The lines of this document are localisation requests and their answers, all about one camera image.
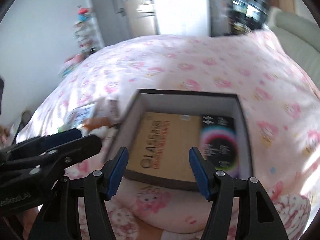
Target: gray door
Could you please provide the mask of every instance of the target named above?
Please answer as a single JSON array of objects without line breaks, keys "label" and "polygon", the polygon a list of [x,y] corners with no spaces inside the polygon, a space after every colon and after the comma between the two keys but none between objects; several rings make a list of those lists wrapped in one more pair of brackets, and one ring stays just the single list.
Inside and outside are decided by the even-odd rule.
[{"label": "gray door", "polygon": [[91,0],[105,46],[131,38],[123,0]]}]

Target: bed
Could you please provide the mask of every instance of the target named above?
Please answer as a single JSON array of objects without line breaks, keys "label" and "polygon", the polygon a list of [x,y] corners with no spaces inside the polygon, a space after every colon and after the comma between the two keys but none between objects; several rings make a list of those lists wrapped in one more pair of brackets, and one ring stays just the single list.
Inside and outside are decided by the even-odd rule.
[{"label": "bed", "polygon": [[[298,239],[320,206],[319,52],[310,45],[319,39],[305,41],[285,30],[287,25],[277,21],[281,13],[269,21],[273,31],[218,38],[145,36],[106,47],[61,82],[17,141],[56,133],[68,111],[99,98],[118,100],[123,115],[138,88],[237,93],[249,128],[254,175],[268,191],[289,239]],[[299,53],[286,43],[284,31],[316,51],[314,67],[308,68],[309,58],[295,57]],[[99,169],[110,140],[104,140],[99,155],[69,168],[67,175],[74,179]],[[161,201],[146,203],[145,196]],[[88,239],[81,199],[79,207],[83,239]],[[118,240],[198,239],[211,203],[197,192],[123,178],[106,207]],[[228,240],[235,238],[236,222],[237,200]]]}]

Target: silver screw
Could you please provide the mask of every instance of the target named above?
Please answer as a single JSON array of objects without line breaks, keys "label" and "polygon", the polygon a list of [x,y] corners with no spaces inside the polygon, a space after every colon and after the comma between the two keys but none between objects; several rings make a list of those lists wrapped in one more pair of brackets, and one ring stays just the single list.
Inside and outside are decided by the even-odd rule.
[{"label": "silver screw", "polygon": [[65,161],[66,163],[71,163],[71,162],[72,162],[72,159],[71,159],[70,157],[65,157],[65,158],[64,158],[64,161]]},{"label": "silver screw", "polygon": [[98,176],[100,176],[101,174],[102,174],[102,171],[100,171],[100,170],[96,170],[96,171],[93,172],[93,175],[94,175],[95,177],[98,177]]},{"label": "silver screw", "polygon": [[250,178],[250,181],[251,181],[252,183],[258,183],[258,179],[257,179],[256,177],[251,177],[251,178]]},{"label": "silver screw", "polygon": [[35,175],[35,174],[37,174],[39,171],[40,171],[40,168],[34,168],[34,169],[32,169],[32,170],[29,172],[29,174],[30,174],[30,175]]},{"label": "silver screw", "polygon": [[219,176],[219,177],[223,177],[225,175],[225,173],[224,173],[224,171],[220,171],[219,170],[219,171],[216,172],[216,175]]},{"label": "silver screw", "polygon": [[56,152],[58,152],[58,150],[52,150],[52,151],[48,152],[47,154],[54,154]]}]

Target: door handle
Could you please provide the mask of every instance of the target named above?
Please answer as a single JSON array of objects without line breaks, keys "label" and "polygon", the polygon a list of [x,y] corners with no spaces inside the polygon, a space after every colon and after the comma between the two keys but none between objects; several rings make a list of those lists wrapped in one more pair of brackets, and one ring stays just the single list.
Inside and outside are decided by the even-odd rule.
[{"label": "door handle", "polygon": [[124,17],[126,14],[125,14],[125,9],[124,8],[120,8],[120,10],[116,13],[121,13],[121,16]]}]

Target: white wall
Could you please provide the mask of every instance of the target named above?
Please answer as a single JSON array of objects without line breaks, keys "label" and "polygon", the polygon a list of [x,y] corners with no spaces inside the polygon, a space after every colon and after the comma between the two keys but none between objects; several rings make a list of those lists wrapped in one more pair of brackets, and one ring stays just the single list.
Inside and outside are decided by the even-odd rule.
[{"label": "white wall", "polygon": [[209,0],[153,0],[160,34],[209,35]]},{"label": "white wall", "polygon": [[35,110],[60,82],[58,71],[80,52],[73,39],[77,6],[85,0],[15,0],[0,23],[1,124]]},{"label": "white wall", "polygon": [[303,17],[307,20],[310,20],[313,23],[316,23],[316,20],[314,19],[308,7],[305,5],[305,3],[302,0],[294,0],[294,9],[295,9],[295,13],[298,16]]}]

